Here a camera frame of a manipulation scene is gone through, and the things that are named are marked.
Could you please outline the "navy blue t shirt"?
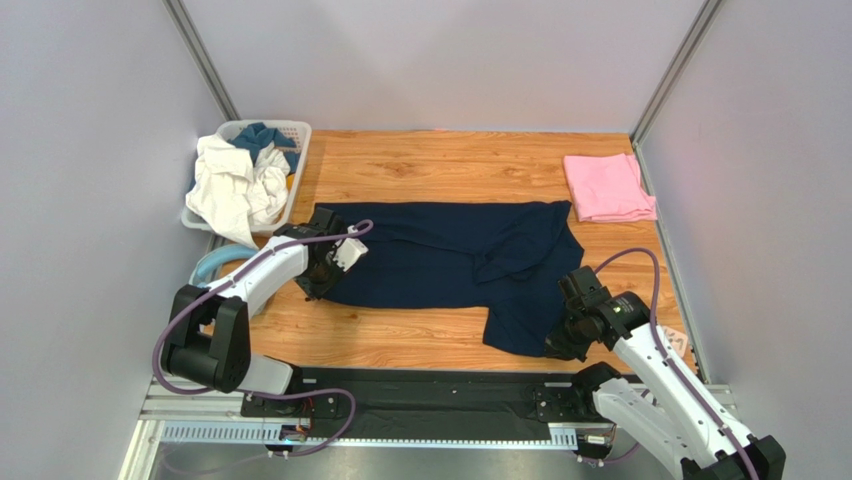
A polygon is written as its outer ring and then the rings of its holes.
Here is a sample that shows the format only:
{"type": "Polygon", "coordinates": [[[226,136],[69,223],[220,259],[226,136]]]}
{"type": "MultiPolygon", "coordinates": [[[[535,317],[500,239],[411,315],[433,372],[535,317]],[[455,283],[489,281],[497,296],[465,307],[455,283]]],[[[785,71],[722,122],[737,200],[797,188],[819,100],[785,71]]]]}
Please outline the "navy blue t shirt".
{"type": "Polygon", "coordinates": [[[551,203],[329,203],[368,252],[330,301],[377,309],[485,307],[484,344],[542,357],[560,322],[559,280],[584,250],[569,229],[572,205],[551,203]]]}

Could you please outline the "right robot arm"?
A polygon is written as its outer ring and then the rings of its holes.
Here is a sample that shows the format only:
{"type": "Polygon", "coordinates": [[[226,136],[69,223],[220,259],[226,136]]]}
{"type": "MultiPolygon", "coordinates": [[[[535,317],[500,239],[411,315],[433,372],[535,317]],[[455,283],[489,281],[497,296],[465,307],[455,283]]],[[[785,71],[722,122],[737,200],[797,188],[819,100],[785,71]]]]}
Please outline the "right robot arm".
{"type": "Polygon", "coordinates": [[[771,435],[759,438],[690,371],[653,325],[650,308],[633,292],[613,295],[581,267],[559,280],[564,315],[545,341],[549,355],[585,360],[604,345],[644,383],[642,397],[614,367],[598,362],[573,375],[569,408],[615,423],[675,479],[779,479],[787,455],[771,435]]]}

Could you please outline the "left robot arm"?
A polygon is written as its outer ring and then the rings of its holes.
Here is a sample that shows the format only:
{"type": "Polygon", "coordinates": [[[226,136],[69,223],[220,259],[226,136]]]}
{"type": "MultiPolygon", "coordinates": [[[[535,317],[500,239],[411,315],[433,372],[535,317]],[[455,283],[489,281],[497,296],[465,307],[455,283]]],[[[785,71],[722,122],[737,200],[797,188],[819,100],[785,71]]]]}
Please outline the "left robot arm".
{"type": "Polygon", "coordinates": [[[309,299],[323,298],[357,260],[349,244],[372,227],[370,220],[349,226],[318,207],[309,222],[285,224],[226,276],[183,286],[152,353],[155,379],[178,395],[238,392],[287,409],[307,404],[310,393],[292,385],[299,367],[253,352],[250,321],[291,282],[309,299]]]}

